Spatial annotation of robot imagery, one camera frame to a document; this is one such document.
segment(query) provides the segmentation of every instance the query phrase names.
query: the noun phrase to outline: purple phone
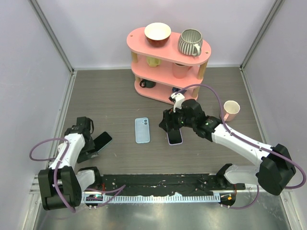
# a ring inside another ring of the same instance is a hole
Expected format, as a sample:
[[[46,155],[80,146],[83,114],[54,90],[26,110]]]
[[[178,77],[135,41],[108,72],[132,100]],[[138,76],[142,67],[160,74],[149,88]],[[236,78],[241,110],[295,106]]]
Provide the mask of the purple phone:
[[[181,130],[171,130],[166,135],[169,145],[180,145],[183,142]]]

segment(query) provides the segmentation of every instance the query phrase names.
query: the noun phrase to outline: phone screen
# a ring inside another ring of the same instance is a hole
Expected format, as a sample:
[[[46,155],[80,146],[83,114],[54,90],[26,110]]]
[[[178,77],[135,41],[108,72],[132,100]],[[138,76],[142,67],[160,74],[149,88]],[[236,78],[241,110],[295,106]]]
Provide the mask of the phone screen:
[[[180,130],[171,130],[167,132],[167,139],[170,145],[179,145],[182,143],[182,136]]]
[[[111,141],[112,141],[112,137],[107,132],[103,132],[102,134],[100,134],[94,140],[96,152],[99,152],[101,149],[103,149]]]

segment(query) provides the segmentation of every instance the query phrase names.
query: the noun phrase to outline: pink shelf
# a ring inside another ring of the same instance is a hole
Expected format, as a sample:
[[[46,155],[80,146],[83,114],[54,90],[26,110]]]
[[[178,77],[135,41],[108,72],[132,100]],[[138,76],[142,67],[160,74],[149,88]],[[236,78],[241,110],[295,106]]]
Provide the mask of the pink shelf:
[[[136,54],[176,62],[187,66],[204,64],[211,55],[211,47],[205,40],[203,40],[202,43],[201,55],[198,57],[181,54],[177,49],[180,34],[174,32],[172,32],[168,42],[163,47],[153,47],[147,42],[144,29],[145,27],[135,29],[127,37],[129,48]]]
[[[138,62],[132,62],[131,69],[137,77],[180,89],[188,85],[200,84],[202,82],[202,79],[197,79],[197,72],[199,67],[193,66],[188,71],[186,77],[182,79],[177,79],[173,75],[172,65],[172,62],[162,61],[159,66],[150,67],[146,62],[146,57],[138,55]]]
[[[163,85],[163,84],[159,84],[157,83],[156,86],[154,86],[153,88],[142,88],[140,86],[140,83],[135,81],[134,82],[134,87],[136,92],[138,92],[138,94],[144,96],[144,97],[149,97],[158,101],[162,101],[165,103],[169,103],[169,104],[173,104],[168,98],[170,97],[170,95],[173,93],[172,92],[172,87],[171,86],[167,86],[167,85]],[[191,90],[187,90],[186,93],[184,94],[185,99],[197,99],[197,98],[193,98],[192,97],[192,91]]]

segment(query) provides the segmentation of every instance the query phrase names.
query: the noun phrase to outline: floor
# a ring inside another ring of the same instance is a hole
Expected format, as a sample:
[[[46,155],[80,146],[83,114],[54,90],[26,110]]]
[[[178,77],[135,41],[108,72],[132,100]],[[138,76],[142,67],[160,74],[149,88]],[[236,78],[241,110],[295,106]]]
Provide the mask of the floor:
[[[207,68],[203,83],[212,86],[223,102],[235,100],[241,106],[229,123],[235,130],[261,140],[239,68]],[[207,115],[218,116],[218,103],[208,89],[201,88],[197,100]],[[250,162],[228,148],[201,139],[190,128],[182,128],[183,144],[169,146],[166,133],[158,127],[162,112],[170,104],[137,94],[134,75],[129,69],[78,71],[63,131],[79,116],[94,121],[93,138],[108,132],[113,141],[99,157],[85,161],[76,169],[97,166],[107,173],[215,173],[224,164]],[[151,141],[137,144],[134,120],[147,117]]]
[[[244,206],[255,193],[238,193],[236,205]],[[258,202],[244,210],[221,208],[215,203],[108,205],[39,211],[35,230],[290,230],[279,196],[261,192]]]

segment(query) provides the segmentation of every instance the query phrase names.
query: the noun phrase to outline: bowl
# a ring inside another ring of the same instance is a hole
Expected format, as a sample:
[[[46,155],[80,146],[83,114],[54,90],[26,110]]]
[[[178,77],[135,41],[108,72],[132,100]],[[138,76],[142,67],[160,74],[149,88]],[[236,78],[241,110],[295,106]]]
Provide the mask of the bowl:
[[[149,44],[162,47],[169,40],[172,30],[164,23],[151,23],[145,27],[144,33]]]

